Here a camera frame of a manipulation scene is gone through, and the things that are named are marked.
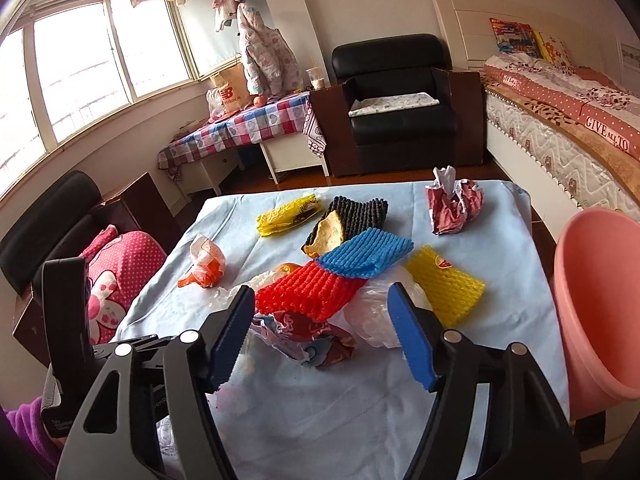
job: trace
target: window sill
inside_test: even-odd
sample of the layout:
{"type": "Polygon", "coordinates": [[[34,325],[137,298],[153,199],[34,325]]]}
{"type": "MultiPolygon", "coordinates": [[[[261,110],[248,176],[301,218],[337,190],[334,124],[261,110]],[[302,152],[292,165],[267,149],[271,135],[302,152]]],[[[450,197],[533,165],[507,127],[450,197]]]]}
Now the window sill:
{"type": "Polygon", "coordinates": [[[102,128],[106,124],[108,124],[108,123],[110,123],[112,121],[115,121],[115,120],[117,120],[119,118],[122,118],[124,115],[135,111],[137,108],[141,108],[141,107],[143,107],[145,105],[148,105],[150,102],[158,100],[159,98],[164,98],[164,97],[170,96],[170,95],[172,95],[172,94],[174,94],[174,93],[176,93],[178,91],[185,90],[187,88],[194,87],[194,86],[199,86],[201,84],[202,84],[202,81],[199,80],[199,79],[196,79],[196,80],[183,81],[181,83],[176,83],[175,85],[172,85],[172,86],[169,86],[169,87],[166,87],[166,88],[162,88],[162,89],[160,89],[160,90],[158,90],[156,92],[152,92],[151,94],[148,94],[148,95],[144,96],[143,98],[139,99],[135,103],[124,105],[124,106],[122,106],[120,108],[117,108],[113,112],[110,112],[109,114],[101,117],[97,121],[94,121],[93,123],[90,123],[87,126],[85,126],[84,128],[82,128],[81,130],[78,130],[76,133],[74,133],[73,135],[71,135],[71,136],[67,137],[65,140],[63,140],[62,143],[55,150],[53,150],[52,152],[46,153],[45,155],[41,156],[4,193],[0,194],[0,208],[2,208],[2,206],[12,196],[14,196],[18,192],[18,190],[26,182],[28,182],[28,180],[32,176],[37,174],[40,170],[42,170],[44,167],[46,167],[47,164],[49,164],[57,156],[61,155],[64,151],[68,150],[75,143],[79,142],[80,140],[83,140],[83,139],[87,138],[88,136],[90,136],[92,133],[94,133],[99,128],[102,128]]]}

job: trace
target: person's arm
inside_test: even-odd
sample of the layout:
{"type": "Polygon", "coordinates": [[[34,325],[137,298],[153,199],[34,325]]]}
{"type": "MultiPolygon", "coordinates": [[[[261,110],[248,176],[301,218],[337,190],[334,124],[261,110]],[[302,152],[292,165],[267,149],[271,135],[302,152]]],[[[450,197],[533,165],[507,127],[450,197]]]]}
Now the person's arm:
{"type": "Polygon", "coordinates": [[[62,440],[52,439],[47,434],[40,418],[42,397],[31,404],[23,404],[14,412],[4,412],[18,437],[30,444],[43,459],[43,466],[55,474],[62,453],[62,440]]]}

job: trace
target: headboard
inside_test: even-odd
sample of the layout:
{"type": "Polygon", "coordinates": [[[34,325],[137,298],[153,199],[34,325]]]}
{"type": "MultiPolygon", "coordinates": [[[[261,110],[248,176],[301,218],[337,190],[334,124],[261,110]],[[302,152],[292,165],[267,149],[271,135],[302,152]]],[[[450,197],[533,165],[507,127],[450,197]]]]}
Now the headboard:
{"type": "Polygon", "coordinates": [[[589,66],[620,81],[622,58],[618,40],[609,30],[595,31],[553,12],[508,0],[433,0],[440,32],[449,45],[454,67],[479,70],[498,54],[489,18],[529,23],[562,40],[576,66],[589,66]]]}

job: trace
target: sticker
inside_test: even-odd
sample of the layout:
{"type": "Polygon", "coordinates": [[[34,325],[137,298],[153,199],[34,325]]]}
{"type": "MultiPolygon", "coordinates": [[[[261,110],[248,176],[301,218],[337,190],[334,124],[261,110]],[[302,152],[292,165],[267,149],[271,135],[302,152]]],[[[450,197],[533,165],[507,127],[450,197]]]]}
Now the sticker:
{"type": "Polygon", "coordinates": [[[449,269],[449,267],[453,267],[453,265],[440,256],[436,256],[436,266],[439,269],[449,269]]]}

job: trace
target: pink bucket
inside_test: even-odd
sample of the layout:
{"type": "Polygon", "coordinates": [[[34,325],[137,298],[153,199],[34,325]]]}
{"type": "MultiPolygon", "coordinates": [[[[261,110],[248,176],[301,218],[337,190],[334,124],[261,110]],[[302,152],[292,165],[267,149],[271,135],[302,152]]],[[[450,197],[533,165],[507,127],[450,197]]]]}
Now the pink bucket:
{"type": "Polygon", "coordinates": [[[554,267],[571,418],[640,399],[640,224],[582,211],[564,227],[554,267]]]}

